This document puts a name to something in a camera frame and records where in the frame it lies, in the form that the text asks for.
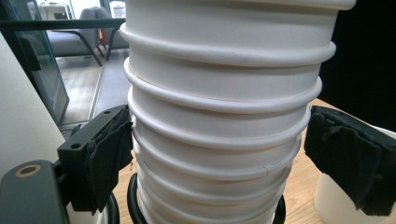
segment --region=wooden table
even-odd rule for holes
[[[318,99],[314,100],[311,105],[321,105],[334,108]],[[305,139],[305,130],[302,133],[303,142]],[[126,203],[126,193],[131,175],[136,172],[135,160],[132,169],[125,167],[120,171],[119,184],[114,189],[120,208],[120,223],[133,223],[128,212]],[[320,171],[314,163],[305,156],[305,152],[300,148],[299,153],[293,161],[290,176],[287,180],[284,197],[286,200],[287,216],[285,223],[323,223],[318,217],[315,206],[314,196],[317,189]],[[396,223],[396,214],[392,214],[383,224]]]

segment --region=black wall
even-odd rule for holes
[[[358,0],[341,11],[335,55],[321,66],[320,99],[396,132],[396,3]]]

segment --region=grey chair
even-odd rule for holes
[[[96,7],[85,8],[80,20],[95,20]],[[98,48],[99,29],[57,30],[48,34],[49,42],[55,57],[91,55],[102,66],[94,50],[98,49],[102,57],[103,52]]]
[[[96,19],[112,19],[112,17],[110,12],[106,8],[98,7],[96,9]],[[129,48],[129,43],[126,42],[120,34],[120,27],[104,28],[102,30],[105,32],[108,43],[106,55],[107,60],[110,58],[111,50]]]

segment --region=screw hole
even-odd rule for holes
[[[41,169],[41,166],[38,164],[28,165],[22,167],[17,173],[15,173],[16,177],[25,178],[30,175],[36,174]]]

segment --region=plastic container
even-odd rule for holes
[[[149,223],[271,223],[355,0],[131,0],[121,35]]]

